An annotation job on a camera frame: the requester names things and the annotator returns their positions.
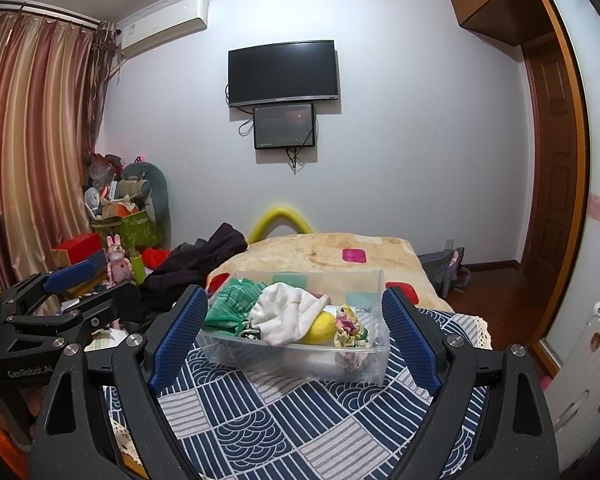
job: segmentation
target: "white cloth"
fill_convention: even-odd
[[[328,296],[318,299],[302,288],[274,283],[262,291],[248,320],[260,329],[260,339],[283,345],[302,339],[328,303]]]

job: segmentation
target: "green cloth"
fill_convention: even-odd
[[[232,278],[219,292],[216,301],[206,314],[202,330],[238,335],[253,305],[265,289],[265,282],[254,283],[246,278]]]

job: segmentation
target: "pile of clothes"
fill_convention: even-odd
[[[120,306],[120,321],[129,333],[144,333],[159,314],[171,310],[189,285],[205,287],[210,272],[246,249],[244,235],[227,223],[208,241],[180,245],[139,286],[140,305]]]
[[[203,330],[260,339],[272,346],[300,342],[369,348],[369,332],[353,308],[324,294],[288,285],[231,278],[218,292]]]

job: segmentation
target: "beige blanket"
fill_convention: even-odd
[[[362,249],[366,263],[345,262],[343,249]],[[252,244],[218,267],[209,280],[222,272],[262,270],[268,272],[321,272],[324,270],[384,270],[388,282],[407,282],[418,295],[419,307],[453,312],[437,297],[420,261],[407,240],[369,237],[350,233],[313,233],[268,238]]]

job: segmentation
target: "pink bunny toy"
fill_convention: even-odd
[[[109,264],[107,265],[107,274],[109,281],[107,286],[114,286],[125,280],[130,281],[133,277],[131,270],[131,262],[125,258],[125,250],[120,244],[120,235],[116,235],[115,239],[107,236],[107,253],[109,255]]]

